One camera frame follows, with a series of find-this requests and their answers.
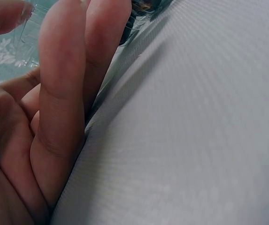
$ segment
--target clear plastic bottle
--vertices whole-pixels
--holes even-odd
[[[120,46],[127,44],[132,35],[139,32],[149,20],[160,14],[172,0],[131,0],[132,11],[124,29]]]
[[[48,7],[39,0],[25,0],[33,5],[32,16],[14,31],[14,46],[19,66],[34,67],[38,65],[38,34]],[[131,0],[132,12],[125,26],[120,46],[126,45],[131,36],[139,32],[149,20],[160,14],[172,0]]]

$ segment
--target teal background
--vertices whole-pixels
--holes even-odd
[[[56,0],[37,0],[34,3],[44,8],[50,8]],[[31,30],[34,23],[27,23],[27,29]],[[0,82],[21,76],[31,70],[31,66],[18,66],[16,59],[16,48],[13,44],[14,31],[0,35]]]

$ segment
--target knuckle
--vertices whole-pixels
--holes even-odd
[[[65,156],[62,153],[61,148],[56,144],[56,142],[51,141],[47,135],[45,135],[45,132],[42,131],[41,126],[38,128],[38,139],[45,148],[45,150],[51,154],[52,156],[56,158],[65,158]]]

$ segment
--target white flower pattern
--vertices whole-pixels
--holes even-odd
[[[15,67],[25,66],[27,64],[24,60],[17,60],[15,57],[16,48],[12,43],[11,38],[0,38],[0,65],[14,64]],[[38,65],[37,62],[31,61],[30,67]]]

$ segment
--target finger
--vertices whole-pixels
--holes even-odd
[[[32,5],[22,0],[0,0],[0,34],[8,33],[29,18]]]
[[[84,106],[88,113],[131,13],[130,0],[91,0],[87,9]]]
[[[30,90],[19,102],[29,121],[32,121],[34,115],[39,110],[39,92],[40,84]]]
[[[29,91],[40,83],[39,67],[28,72],[24,76],[3,82],[0,87],[8,92],[16,102],[19,102]]]
[[[38,41],[39,121],[30,157],[33,172],[50,207],[69,177],[84,135],[86,6],[59,0],[48,11]]]

